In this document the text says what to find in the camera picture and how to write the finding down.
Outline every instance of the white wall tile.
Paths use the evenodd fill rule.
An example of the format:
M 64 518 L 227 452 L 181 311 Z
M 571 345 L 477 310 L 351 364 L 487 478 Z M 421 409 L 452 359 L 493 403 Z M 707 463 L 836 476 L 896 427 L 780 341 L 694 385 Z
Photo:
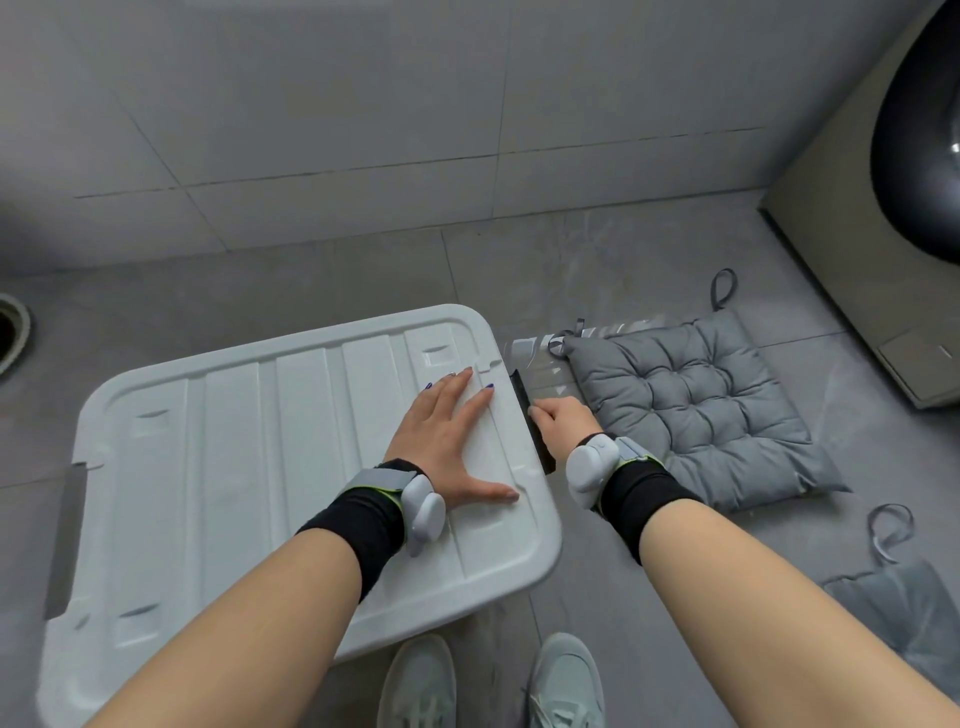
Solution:
M 509 0 L 54 0 L 183 184 L 495 154 Z
M 489 217 L 496 157 L 225 182 L 189 192 L 229 248 Z
M 760 186 L 769 156 L 763 130 L 501 155 L 493 215 Z
M 0 184 L 28 181 L 66 195 L 174 184 L 46 3 L 0 4 L 0 68 Z
M 500 149 L 819 113 L 926 2 L 517 0 Z
M 32 194 L 0 204 L 0 235 L 0 278 L 224 249 L 179 189 L 82 200 Z

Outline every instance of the white sneaker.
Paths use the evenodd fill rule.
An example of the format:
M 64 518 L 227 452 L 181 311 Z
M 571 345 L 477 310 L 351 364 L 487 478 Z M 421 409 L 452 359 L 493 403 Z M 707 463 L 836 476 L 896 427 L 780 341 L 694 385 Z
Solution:
M 456 728 L 457 677 L 439 635 L 400 648 L 383 681 L 376 728 Z
M 603 687 L 587 646 L 558 632 L 540 648 L 527 693 L 532 728 L 604 728 Z

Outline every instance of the floor drain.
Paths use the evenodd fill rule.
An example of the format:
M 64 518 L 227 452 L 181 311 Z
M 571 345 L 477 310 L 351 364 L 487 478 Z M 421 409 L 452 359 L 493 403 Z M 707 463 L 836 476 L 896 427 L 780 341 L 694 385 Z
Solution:
M 23 353 L 30 336 L 30 312 L 27 306 L 0 293 L 0 375 Z

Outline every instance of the white storage box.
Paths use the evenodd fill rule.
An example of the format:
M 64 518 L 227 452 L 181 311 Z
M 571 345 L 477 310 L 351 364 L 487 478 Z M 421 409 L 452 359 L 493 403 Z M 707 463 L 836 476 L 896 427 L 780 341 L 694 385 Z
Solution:
M 468 470 L 515 486 L 520 501 L 458 509 L 420 558 L 401 551 L 357 610 L 342 660 L 529 587 L 560 554 L 560 519 L 483 318 L 440 305 L 101 386 L 73 452 L 85 496 L 82 482 L 68 488 L 60 519 L 37 697 L 46 724 L 82 725 L 205 605 L 379 463 L 417 392 L 468 365 L 465 397 L 496 387 L 468 441 Z

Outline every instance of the gray seat cushion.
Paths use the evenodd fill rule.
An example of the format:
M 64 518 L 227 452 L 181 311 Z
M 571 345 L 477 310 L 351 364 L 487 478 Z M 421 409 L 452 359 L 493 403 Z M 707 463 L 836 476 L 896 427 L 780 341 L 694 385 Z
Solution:
M 849 490 L 729 310 L 611 339 L 568 336 L 564 353 L 600 425 L 720 511 Z
M 907 664 L 960 702 L 960 614 L 926 561 L 841 576 L 824 589 Z

